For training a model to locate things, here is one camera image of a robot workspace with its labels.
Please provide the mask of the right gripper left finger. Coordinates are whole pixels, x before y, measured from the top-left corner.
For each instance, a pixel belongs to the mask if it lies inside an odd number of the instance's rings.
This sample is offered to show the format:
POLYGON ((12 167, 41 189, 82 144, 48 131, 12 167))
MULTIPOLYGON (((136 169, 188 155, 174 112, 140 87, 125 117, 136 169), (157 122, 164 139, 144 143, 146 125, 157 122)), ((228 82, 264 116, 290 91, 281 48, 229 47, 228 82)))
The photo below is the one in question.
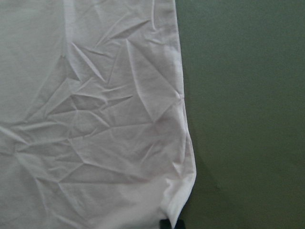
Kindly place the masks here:
POLYGON ((172 225, 169 219, 161 219, 159 221, 159 229, 172 229, 172 225))

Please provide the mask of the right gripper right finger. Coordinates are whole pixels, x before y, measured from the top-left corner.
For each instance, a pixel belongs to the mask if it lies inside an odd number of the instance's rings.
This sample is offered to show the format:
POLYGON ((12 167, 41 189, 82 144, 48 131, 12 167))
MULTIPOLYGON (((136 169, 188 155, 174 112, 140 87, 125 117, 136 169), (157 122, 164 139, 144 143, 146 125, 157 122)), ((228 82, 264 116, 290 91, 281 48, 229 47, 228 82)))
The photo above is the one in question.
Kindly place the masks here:
POLYGON ((185 223, 183 220, 179 219, 176 222, 175 229, 185 229, 185 223))

